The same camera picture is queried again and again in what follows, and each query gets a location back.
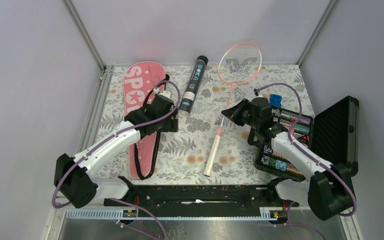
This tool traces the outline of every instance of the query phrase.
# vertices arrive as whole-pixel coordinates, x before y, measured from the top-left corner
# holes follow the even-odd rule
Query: white racket grip
[[[208,161],[206,161],[206,166],[203,175],[209,177],[213,171],[214,159],[216,158],[217,149],[220,144],[220,136],[216,135],[214,138],[214,143],[212,144],[211,152],[209,153]]]

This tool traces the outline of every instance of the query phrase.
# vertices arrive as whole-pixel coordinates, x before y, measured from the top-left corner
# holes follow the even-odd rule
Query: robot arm
[[[305,176],[302,182],[291,179],[279,181],[275,185],[279,198],[308,205],[321,220],[327,220],[353,206],[352,198],[344,186],[320,164],[330,168],[354,192],[348,169],[343,164],[332,164],[322,159],[294,137],[291,142],[288,130],[280,123],[273,122],[272,107],[266,98],[256,97],[252,101],[243,99],[221,114],[239,126],[251,126],[258,142],[280,153]],[[295,146],[297,144],[302,146],[301,150]]]
[[[174,102],[169,91],[159,92],[154,89],[155,98],[151,104],[131,111],[124,117],[118,128],[88,149],[69,157],[61,155],[56,161],[54,185],[57,186],[64,174],[77,161],[78,166],[63,182],[60,191],[76,208],[87,205],[92,199],[122,198],[129,190],[127,184],[119,178],[97,177],[97,173],[108,162],[128,146],[138,142],[154,132],[177,132],[178,119],[174,112],[172,117],[162,121],[138,126],[156,120],[172,111]],[[120,130],[138,126],[118,134]]]

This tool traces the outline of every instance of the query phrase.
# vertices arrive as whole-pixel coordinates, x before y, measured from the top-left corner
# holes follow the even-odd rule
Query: black foam padding
[[[348,157],[348,151],[356,151],[356,145],[349,144],[350,128],[357,128],[354,123],[350,126],[350,117],[355,118],[350,112],[356,111],[356,105],[358,107],[358,100],[355,99],[357,102],[353,104],[353,99],[348,96],[314,118],[310,145],[310,149],[321,158],[349,168],[350,162],[356,160]]]

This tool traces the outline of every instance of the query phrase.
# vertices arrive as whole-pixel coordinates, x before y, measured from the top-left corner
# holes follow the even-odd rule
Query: floral tablecloth
[[[176,83],[183,94],[193,65],[164,66],[170,80]],[[115,129],[123,120],[123,78],[128,66],[114,70],[111,85],[105,101],[96,140]],[[251,82],[234,88],[229,106],[243,98],[252,99],[253,89],[270,83],[287,83],[299,93],[303,114],[314,116],[309,96],[297,65],[262,66],[258,76]],[[167,89],[173,94],[172,86]],[[220,112],[225,109],[231,86],[220,81],[217,66],[209,65],[196,95],[189,118],[179,119],[179,131],[162,133],[158,148],[155,171],[146,180],[135,180],[129,174],[128,150],[123,150],[112,162],[98,173],[105,178],[124,176],[136,185],[213,185],[213,184],[266,184],[275,176],[257,170],[254,159],[255,146],[247,144],[250,128],[224,121],[221,142],[217,151],[211,177],[203,176],[207,158],[213,145],[214,136],[222,121]],[[260,92],[263,97],[270,94],[282,96],[282,107],[298,111],[298,100],[287,87],[274,86]]]

